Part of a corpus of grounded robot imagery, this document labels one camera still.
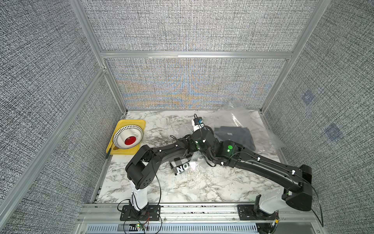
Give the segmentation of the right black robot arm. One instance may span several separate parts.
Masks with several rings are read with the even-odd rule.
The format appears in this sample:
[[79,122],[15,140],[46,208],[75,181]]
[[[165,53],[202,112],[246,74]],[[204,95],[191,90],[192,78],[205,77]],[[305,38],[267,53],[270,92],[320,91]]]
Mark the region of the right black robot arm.
[[260,156],[248,148],[230,141],[219,141],[206,129],[193,132],[188,137],[190,149],[201,152],[211,166],[223,166],[250,171],[280,185],[282,188],[258,195],[253,211],[270,216],[290,207],[308,212],[312,209],[313,188],[311,168],[294,167]]

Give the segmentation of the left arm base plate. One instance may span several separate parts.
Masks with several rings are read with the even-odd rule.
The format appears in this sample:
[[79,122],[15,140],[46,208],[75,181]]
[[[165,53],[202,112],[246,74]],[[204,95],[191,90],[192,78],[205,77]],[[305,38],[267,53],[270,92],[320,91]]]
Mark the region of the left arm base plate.
[[120,221],[159,221],[160,205],[147,205],[142,210],[136,210],[132,205],[124,205],[120,214]]

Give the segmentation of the black white checkered cloth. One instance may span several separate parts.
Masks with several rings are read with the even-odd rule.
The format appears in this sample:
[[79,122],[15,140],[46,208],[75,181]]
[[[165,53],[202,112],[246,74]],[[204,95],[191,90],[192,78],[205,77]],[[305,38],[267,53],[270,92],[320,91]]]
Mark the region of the black white checkered cloth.
[[175,158],[169,165],[175,176],[179,176],[186,171],[196,171],[198,168],[198,162],[193,161],[192,157]]

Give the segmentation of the clear vacuum bag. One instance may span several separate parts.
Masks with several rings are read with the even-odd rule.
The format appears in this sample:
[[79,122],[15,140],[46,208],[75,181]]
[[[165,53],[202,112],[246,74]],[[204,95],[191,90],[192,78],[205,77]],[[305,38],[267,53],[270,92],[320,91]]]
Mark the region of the clear vacuum bag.
[[258,111],[248,110],[235,102],[228,103],[216,111],[185,111],[182,115],[170,119],[171,129],[168,134],[176,138],[192,134],[191,121],[194,115],[202,117],[204,125],[210,127],[213,132],[214,128],[221,126],[248,128],[256,146],[256,151],[253,152],[280,162],[276,148],[283,146],[283,142],[264,125]]

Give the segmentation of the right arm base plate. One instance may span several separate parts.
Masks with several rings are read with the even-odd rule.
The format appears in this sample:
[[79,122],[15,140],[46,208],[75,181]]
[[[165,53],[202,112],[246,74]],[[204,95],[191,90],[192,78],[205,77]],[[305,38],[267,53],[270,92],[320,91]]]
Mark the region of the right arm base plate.
[[241,221],[249,220],[275,220],[278,216],[276,212],[272,214],[264,213],[260,209],[255,209],[255,205],[237,205],[238,215]]

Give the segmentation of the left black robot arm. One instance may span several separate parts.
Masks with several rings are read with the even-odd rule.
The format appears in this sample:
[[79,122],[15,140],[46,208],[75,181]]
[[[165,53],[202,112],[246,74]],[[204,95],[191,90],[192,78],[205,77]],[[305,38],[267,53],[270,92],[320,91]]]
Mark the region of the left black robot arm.
[[196,142],[186,138],[179,138],[175,143],[162,147],[140,147],[125,168],[131,186],[130,204],[133,208],[141,211],[148,205],[147,187],[155,179],[162,164],[186,158],[197,151]]

